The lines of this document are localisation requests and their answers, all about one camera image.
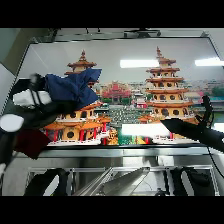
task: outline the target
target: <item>orange pagoda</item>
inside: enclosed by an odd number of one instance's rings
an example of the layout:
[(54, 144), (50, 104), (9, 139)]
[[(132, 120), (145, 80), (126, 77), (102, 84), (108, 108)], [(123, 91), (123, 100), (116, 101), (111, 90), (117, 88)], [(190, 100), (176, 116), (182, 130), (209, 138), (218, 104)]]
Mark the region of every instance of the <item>orange pagoda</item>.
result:
[[(147, 104), (153, 107), (153, 110), (150, 115), (141, 116), (140, 123), (157, 123), (166, 118), (179, 118), (190, 123), (197, 123), (194, 113), (189, 109), (193, 102), (184, 96), (184, 93), (189, 91), (181, 84), (184, 78), (176, 75), (180, 69), (172, 67), (176, 60), (163, 57), (158, 47), (157, 59), (160, 66), (146, 70), (152, 74), (149, 79), (146, 79), (146, 82), (151, 82), (153, 86), (147, 88), (146, 92), (152, 94), (152, 98), (147, 101)], [(157, 138), (153, 141), (163, 143), (160, 141), (161, 139)], [(183, 143), (191, 141), (173, 133), (170, 133), (169, 143), (171, 143), (170, 139), (173, 143), (174, 139), (179, 139), (178, 142), (182, 141)]]
[[(68, 64), (73, 70), (65, 75), (80, 74), (87, 68), (95, 66), (96, 63), (88, 62), (83, 50), (79, 61)], [(111, 121), (109, 117), (95, 114), (94, 109), (100, 106), (101, 102), (94, 102), (71, 114), (60, 115), (54, 123), (44, 127), (45, 134), (52, 140), (49, 146), (65, 145), (98, 145), (107, 144), (110, 133), (107, 124)]]

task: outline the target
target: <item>red cloth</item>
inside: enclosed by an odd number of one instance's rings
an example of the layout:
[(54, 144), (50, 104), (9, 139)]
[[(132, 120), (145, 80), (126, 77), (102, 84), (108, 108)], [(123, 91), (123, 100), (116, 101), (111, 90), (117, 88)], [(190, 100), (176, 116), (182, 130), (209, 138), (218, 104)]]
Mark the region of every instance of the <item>red cloth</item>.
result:
[(17, 135), (15, 151), (22, 152), (32, 159), (37, 159), (50, 139), (41, 131), (24, 129)]

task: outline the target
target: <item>blue cloth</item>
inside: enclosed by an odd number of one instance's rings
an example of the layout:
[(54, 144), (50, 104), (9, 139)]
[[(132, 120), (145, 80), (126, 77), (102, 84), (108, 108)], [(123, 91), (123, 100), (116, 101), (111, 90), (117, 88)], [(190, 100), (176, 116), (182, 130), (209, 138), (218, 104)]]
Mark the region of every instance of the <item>blue cloth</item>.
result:
[(46, 78), (46, 91), (52, 101), (75, 101), (75, 110), (98, 100), (96, 93), (88, 87), (88, 82), (96, 82), (102, 69), (86, 69), (80, 74), (70, 74), (68, 77), (48, 74)]

